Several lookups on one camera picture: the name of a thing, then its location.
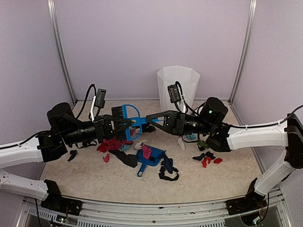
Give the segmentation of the blue hand brush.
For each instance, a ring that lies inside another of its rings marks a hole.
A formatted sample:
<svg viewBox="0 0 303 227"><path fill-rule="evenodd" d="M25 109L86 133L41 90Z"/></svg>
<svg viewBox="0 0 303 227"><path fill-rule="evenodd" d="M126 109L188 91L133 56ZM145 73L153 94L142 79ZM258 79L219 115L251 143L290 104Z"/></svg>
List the blue hand brush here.
<svg viewBox="0 0 303 227"><path fill-rule="evenodd" d="M137 113L137 115L135 117L129 117L128 116L128 109L131 108L133 110L135 110L135 112ZM118 117L118 118L125 118L125 119L130 119L132 120L132 125L130 125L130 128L126 130L126 135L128 140L127 141L134 141L137 138L140 137L140 135L142 134L141 131L139 132L139 134L135 134L134 130L136 127L142 127L142 125L144 124L149 124L146 121L146 117L142 117L140 114L140 111L137 107L135 107L134 105L122 105L122 106L115 106L111 108L111 114L114 117ZM114 123L114 128L117 128L118 126L122 125L121 123Z"/></svg>

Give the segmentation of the blue plastic dustpan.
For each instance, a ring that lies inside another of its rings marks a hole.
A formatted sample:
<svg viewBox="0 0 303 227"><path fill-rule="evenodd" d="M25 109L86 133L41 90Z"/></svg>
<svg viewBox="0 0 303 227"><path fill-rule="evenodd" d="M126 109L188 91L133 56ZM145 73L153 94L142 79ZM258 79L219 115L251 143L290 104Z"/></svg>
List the blue plastic dustpan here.
<svg viewBox="0 0 303 227"><path fill-rule="evenodd" d="M165 153L166 150L155 148L149 145L143 145L142 148L136 153L138 162L141 163L137 176L141 177L147 166L157 166L163 159L163 154Z"/></svg>

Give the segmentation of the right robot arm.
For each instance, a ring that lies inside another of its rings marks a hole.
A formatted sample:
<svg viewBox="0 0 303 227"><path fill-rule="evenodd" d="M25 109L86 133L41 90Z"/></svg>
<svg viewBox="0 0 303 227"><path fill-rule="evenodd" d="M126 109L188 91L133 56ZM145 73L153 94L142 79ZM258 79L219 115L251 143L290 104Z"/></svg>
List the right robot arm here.
<svg viewBox="0 0 303 227"><path fill-rule="evenodd" d="M236 126L224 123L228 108L215 97L208 98L194 115L178 111L150 114L146 121L162 131L177 136L191 133L207 136L206 144L216 152L241 148L284 147L279 159L253 180L242 199L242 206L252 210L278 183L303 167L303 125L291 112L285 119L265 124Z"/></svg>

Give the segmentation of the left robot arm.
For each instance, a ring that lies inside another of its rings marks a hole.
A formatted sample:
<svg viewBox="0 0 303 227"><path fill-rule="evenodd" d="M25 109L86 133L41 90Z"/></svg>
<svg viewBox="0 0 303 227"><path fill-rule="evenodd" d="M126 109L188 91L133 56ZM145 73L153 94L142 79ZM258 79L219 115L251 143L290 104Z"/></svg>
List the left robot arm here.
<svg viewBox="0 0 303 227"><path fill-rule="evenodd" d="M56 210L66 206L55 181L33 180L5 171L6 167L25 163L47 163L58 160L67 153L67 147L77 143L110 140L121 134L132 121L109 114L77 119L67 102L59 103L47 112L51 128L41 131L24 141L10 143L0 148L0 189L40 201L48 201Z"/></svg>

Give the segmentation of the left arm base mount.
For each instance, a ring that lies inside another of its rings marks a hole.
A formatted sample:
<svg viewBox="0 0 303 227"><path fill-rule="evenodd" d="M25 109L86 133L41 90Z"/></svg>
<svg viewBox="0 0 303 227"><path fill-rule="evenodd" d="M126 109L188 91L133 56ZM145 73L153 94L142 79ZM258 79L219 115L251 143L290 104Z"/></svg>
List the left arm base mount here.
<svg viewBox="0 0 303 227"><path fill-rule="evenodd" d="M63 197L55 181L44 180L44 183L48 195L44 201L41 201L41 207L67 215L80 215L82 201Z"/></svg>

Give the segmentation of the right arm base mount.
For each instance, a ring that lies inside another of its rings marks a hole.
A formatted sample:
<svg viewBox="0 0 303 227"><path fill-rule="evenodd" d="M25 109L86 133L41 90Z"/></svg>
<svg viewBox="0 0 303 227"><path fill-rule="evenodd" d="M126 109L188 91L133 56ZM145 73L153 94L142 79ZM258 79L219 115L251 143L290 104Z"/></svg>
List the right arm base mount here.
<svg viewBox="0 0 303 227"><path fill-rule="evenodd" d="M265 195L260 195L255 192L256 181L257 178L250 183L244 197L230 199L225 202L229 215L240 214L267 206Z"/></svg>

